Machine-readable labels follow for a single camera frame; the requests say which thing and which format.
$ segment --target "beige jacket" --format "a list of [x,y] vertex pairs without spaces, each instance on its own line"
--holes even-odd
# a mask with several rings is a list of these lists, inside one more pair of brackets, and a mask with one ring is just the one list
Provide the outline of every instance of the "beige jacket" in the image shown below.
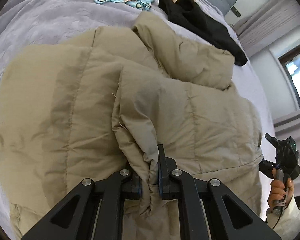
[[128,160],[143,195],[126,201],[123,239],[179,239],[177,203],[158,195],[157,141],[178,168],[221,179],[259,214],[260,122],[231,82],[233,64],[149,12],[132,29],[26,47],[0,88],[0,181],[17,238],[82,179]]

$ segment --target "black pants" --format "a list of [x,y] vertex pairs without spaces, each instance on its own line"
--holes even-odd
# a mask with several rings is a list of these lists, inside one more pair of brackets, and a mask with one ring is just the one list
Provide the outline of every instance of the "black pants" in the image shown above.
[[194,0],[159,0],[159,8],[165,11],[170,22],[197,34],[218,49],[228,50],[235,64],[243,66],[247,58],[239,45],[230,37],[227,28],[205,14]]

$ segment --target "white sleeve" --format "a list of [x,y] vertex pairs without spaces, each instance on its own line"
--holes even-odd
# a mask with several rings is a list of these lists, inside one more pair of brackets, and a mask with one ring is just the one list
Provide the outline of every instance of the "white sleeve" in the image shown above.
[[[273,228],[278,221],[278,216],[269,211],[266,211],[268,226]],[[284,210],[274,231],[282,238],[282,240],[293,240],[300,232],[300,210],[297,207],[294,196],[292,197],[289,206]]]

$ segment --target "silver bolt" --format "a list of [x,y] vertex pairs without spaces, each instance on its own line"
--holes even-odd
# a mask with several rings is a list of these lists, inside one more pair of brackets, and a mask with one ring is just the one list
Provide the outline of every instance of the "silver bolt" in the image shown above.
[[220,185],[220,180],[218,180],[218,179],[212,179],[210,181],[210,183],[211,183],[212,186],[218,187]]
[[130,171],[127,170],[127,169],[123,169],[123,170],[120,171],[120,174],[121,174],[122,176],[127,176],[127,175],[130,174]]
[[175,170],[172,171],[172,174],[173,174],[174,176],[180,176],[180,175],[182,174],[182,171],[179,170],[179,169],[175,169]]
[[92,182],[91,179],[84,179],[81,183],[84,186],[89,186],[91,184],[91,182]]

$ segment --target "person's hand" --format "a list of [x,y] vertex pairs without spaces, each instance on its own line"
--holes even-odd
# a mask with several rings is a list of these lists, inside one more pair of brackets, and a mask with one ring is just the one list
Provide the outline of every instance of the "person's hand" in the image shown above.
[[[275,168],[272,169],[272,174],[274,178],[275,178],[276,171],[277,170]],[[288,206],[294,193],[294,185],[292,179],[288,179],[287,186],[289,188],[288,195],[286,197],[286,203]],[[275,179],[271,182],[271,191],[268,198],[268,204],[270,206],[271,211],[275,206],[274,200],[282,200],[284,198],[286,194],[284,189],[285,189],[285,185],[281,181]]]

